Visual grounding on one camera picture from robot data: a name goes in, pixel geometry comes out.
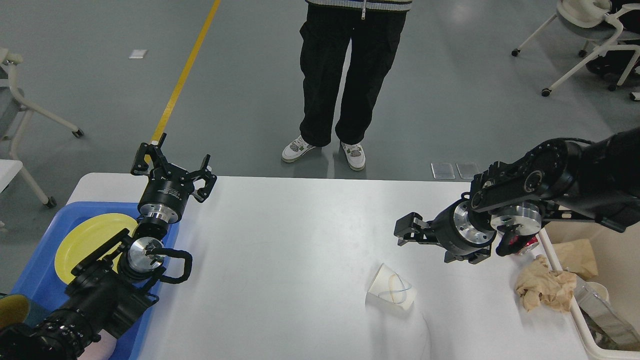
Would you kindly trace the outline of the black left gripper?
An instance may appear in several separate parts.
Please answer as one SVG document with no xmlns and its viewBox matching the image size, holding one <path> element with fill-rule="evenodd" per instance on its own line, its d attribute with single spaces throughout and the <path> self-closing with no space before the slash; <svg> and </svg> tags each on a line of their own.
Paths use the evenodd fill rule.
<svg viewBox="0 0 640 360">
<path fill-rule="evenodd" d="M 143 217 L 161 214 L 166 223 L 178 223 L 183 218 L 189 196 L 197 202 L 205 202 L 217 182 L 210 169 L 210 155 L 205 155 L 198 170 L 186 171 L 171 167 L 162 152 L 167 134 L 162 133 L 158 142 L 142 142 L 135 153 L 130 169 L 133 176 L 146 176 L 148 183 L 137 209 Z"/>
</svg>

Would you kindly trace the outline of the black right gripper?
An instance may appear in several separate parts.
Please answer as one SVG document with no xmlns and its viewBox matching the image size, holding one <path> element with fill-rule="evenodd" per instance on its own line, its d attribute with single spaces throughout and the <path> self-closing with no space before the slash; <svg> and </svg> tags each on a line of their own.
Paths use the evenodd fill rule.
<svg viewBox="0 0 640 360">
<path fill-rule="evenodd" d="M 438 243 L 446 249 L 443 259 L 445 264 L 454 261 L 467 261 L 478 264 L 491 255 L 491 244 L 496 231 L 480 230 L 469 218 L 469 201 L 458 200 L 442 210 L 433 221 L 423 221 L 423 217 L 410 212 L 395 222 L 393 234 L 397 237 L 397 245 L 407 243 L 435 245 Z"/>
</svg>

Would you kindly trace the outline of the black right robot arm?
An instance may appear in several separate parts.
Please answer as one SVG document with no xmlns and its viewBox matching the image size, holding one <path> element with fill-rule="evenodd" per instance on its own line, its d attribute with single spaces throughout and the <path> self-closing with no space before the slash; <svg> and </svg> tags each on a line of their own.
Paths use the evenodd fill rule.
<svg viewBox="0 0 640 360">
<path fill-rule="evenodd" d="M 444 261 L 478 264 L 514 255 L 548 223 L 595 223 L 619 233 L 639 221 L 638 128 L 599 142 L 558 137 L 519 160 L 494 162 L 474 175 L 470 190 L 425 221 L 411 212 L 395 223 L 398 245 L 445 249 Z"/>
</svg>

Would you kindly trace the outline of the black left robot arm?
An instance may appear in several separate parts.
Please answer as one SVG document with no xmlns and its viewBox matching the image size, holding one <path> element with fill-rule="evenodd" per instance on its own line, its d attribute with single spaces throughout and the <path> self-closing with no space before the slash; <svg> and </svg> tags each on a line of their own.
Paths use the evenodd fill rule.
<svg viewBox="0 0 640 360">
<path fill-rule="evenodd" d="M 188 171 L 167 160 L 162 152 L 166 134 L 153 145 L 143 142 L 130 173 L 146 176 L 133 232 L 119 230 L 80 260 L 67 285 L 68 300 L 35 326 L 25 323 L 1 330 L 3 360 L 76 360 L 106 331 L 121 337 L 159 301 L 151 293 L 158 283 L 181 284 L 193 268 L 185 250 L 166 247 L 164 237 L 183 218 L 190 197 L 203 203 L 217 176 L 210 155 L 198 170 Z"/>
</svg>

